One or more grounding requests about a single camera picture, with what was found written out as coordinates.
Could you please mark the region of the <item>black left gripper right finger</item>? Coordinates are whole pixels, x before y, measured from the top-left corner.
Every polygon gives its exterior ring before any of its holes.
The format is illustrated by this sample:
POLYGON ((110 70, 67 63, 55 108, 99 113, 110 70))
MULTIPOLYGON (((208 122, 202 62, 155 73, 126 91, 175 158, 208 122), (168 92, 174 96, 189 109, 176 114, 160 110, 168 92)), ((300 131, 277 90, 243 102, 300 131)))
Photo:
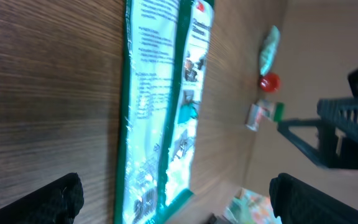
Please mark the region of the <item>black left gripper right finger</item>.
POLYGON ((270 181, 269 195, 283 224, 358 224, 358 210, 287 173, 270 181))

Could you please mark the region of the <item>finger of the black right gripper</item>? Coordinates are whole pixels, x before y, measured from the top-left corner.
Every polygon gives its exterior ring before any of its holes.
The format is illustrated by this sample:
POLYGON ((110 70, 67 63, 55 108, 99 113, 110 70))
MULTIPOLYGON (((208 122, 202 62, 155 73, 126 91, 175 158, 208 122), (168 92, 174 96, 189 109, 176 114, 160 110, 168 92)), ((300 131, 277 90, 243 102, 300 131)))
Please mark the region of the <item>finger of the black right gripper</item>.
POLYGON ((358 143, 358 98, 321 99, 317 113, 358 143))
POLYGON ((323 119, 288 119, 277 124, 277 131, 287 138, 314 165, 323 168, 337 168, 336 128, 323 119), (308 144, 290 128, 315 127, 318 131, 318 148, 308 144))

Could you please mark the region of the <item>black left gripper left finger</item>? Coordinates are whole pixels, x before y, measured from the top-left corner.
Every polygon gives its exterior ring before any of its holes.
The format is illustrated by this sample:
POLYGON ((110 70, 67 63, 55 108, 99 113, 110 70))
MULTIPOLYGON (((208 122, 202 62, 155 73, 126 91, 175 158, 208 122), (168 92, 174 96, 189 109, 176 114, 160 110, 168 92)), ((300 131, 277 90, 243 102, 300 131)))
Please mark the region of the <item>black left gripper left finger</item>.
POLYGON ((0 224, 71 224, 83 205, 79 175, 69 173, 0 208, 0 224))

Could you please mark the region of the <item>red white tissue pack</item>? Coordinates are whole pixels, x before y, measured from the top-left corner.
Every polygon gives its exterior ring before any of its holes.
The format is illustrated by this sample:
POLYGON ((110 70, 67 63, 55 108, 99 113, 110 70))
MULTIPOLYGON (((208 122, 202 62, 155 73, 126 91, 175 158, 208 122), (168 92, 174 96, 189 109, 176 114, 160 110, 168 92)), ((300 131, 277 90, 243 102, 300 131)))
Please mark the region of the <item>red white tissue pack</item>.
POLYGON ((246 127, 251 131, 258 131, 259 123, 263 118, 274 120, 275 109, 276 103, 268 100, 259 100, 252 104, 246 119, 246 127))

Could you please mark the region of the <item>red green sauce bottle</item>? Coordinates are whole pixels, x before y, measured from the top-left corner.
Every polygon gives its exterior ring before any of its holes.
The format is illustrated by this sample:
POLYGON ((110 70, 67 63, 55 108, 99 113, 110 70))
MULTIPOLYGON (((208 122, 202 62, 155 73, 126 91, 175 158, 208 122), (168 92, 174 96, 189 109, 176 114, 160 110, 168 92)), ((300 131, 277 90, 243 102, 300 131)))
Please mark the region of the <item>red green sauce bottle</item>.
POLYGON ((281 80, 276 73, 269 72, 259 81, 259 87, 266 93, 274 93, 280 89, 281 80))

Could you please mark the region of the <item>light green wipes pack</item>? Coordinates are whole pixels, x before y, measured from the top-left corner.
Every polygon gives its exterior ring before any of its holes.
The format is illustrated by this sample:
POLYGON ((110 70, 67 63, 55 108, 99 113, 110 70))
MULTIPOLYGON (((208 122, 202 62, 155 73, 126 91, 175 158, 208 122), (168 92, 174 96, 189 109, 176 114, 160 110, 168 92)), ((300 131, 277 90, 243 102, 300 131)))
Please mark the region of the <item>light green wipes pack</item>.
POLYGON ((276 26, 272 26, 264 39, 259 53, 259 73, 266 76, 273 66, 275 55, 280 43, 281 34, 276 26))

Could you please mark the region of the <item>green 3M package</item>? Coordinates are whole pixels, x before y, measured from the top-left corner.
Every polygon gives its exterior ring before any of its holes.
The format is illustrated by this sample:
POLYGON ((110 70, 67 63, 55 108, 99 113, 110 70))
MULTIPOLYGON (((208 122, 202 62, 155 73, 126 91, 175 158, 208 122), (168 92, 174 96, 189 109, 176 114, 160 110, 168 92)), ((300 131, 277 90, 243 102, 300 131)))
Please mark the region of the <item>green 3M package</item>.
POLYGON ((163 223, 192 197, 213 0, 125 5, 114 223, 163 223))

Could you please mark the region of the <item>green lid jar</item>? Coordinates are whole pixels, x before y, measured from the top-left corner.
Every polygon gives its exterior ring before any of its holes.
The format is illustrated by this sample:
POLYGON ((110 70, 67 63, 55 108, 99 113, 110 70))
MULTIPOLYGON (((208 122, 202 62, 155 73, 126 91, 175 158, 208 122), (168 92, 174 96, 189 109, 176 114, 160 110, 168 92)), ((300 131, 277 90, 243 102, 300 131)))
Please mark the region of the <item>green lid jar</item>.
POLYGON ((282 102, 277 102, 275 105, 273 121, 280 122, 283 119, 284 112, 285 112, 285 104, 282 102))

